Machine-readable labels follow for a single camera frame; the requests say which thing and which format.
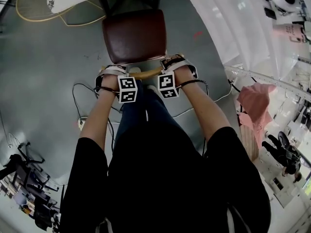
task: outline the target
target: red mark on floor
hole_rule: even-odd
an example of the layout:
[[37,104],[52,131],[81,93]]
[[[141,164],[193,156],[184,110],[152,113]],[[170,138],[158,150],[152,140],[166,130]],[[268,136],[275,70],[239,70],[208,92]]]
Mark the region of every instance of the red mark on floor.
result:
[[199,35],[203,34],[202,31],[199,31],[193,35],[193,38],[196,39]]

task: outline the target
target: black t-shirt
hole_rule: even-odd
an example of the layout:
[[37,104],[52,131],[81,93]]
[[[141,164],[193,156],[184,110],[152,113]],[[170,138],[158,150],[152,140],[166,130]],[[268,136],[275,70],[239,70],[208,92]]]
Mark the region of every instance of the black t-shirt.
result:
[[106,217],[114,233],[225,233],[228,207],[235,232],[268,232],[269,199],[235,131],[218,130],[207,152],[176,126],[147,123],[119,138],[108,168],[102,149],[79,139],[61,232],[92,233]]

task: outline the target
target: wrist strap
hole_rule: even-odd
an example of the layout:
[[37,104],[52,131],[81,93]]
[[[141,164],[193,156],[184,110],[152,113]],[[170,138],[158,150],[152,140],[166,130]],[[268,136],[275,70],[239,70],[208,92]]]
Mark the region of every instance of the wrist strap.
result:
[[176,87],[176,89],[178,90],[179,88],[181,88],[181,87],[183,87],[183,86],[185,86],[185,85],[187,85],[189,83],[203,83],[203,84],[205,84],[206,92],[207,92],[207,95],[208,95],[208,84],[204,80],[189,80],[189,81],[181,83],[178,87]]
[[95,92],[99,92],[99,90],[102,89],[102,90],[106,90],[106,91],[110,91],[110,92],[113,92],[113,93],[116,93],[116,94],[119,94],[119,91],[115,91],[109,87],[104,87],[104,86],[97,86],[94,88],[94,91]]

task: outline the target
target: dark red cushion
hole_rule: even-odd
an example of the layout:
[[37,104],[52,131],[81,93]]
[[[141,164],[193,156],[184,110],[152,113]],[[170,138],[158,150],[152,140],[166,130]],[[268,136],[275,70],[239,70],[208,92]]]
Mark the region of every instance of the dark red cushion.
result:
[[103,20],[104,40],[111,61],[129,64],[165,55],[166,30],[161,10],[140,10]]

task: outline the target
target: pink cloth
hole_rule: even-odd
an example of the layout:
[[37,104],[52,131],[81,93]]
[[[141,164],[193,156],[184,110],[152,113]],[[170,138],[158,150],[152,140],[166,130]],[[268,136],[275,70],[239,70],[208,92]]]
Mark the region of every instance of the pink cloth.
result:
[[256,82],[252,86],[244,86],[239,94],[238,102],[246,113],[239,113],[240,123],[253,130],[258,148],[261,148],[264,127],[272,121],[268,113],[269,93],[275,90],[273,84]]

